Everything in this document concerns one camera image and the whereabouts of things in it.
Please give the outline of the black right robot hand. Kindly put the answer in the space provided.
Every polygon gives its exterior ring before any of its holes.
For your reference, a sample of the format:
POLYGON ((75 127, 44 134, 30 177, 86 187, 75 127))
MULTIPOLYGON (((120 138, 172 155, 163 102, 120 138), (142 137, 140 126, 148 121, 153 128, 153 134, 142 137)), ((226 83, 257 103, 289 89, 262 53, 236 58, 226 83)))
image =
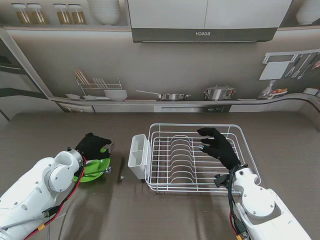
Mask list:
POLYGON ((200 136, 211 137, 200 140, 202 145, 199 148, 203 153, 218 159, 229 171, 241 164, 230 142, 216 128, 203 127, 197 132, 200 136))

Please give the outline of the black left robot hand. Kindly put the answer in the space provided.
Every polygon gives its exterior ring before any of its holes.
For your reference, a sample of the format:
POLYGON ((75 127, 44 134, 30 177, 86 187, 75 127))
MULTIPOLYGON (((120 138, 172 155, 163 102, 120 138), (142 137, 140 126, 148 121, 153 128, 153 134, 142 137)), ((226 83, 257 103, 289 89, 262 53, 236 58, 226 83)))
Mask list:
POLYGON ((101 149, 111 143, 110 139, 99 137, 90 132, 78 143, 75 150, 85 157, 87 161, 108 159, 110 153, 107 151, 101 152, 101 149))

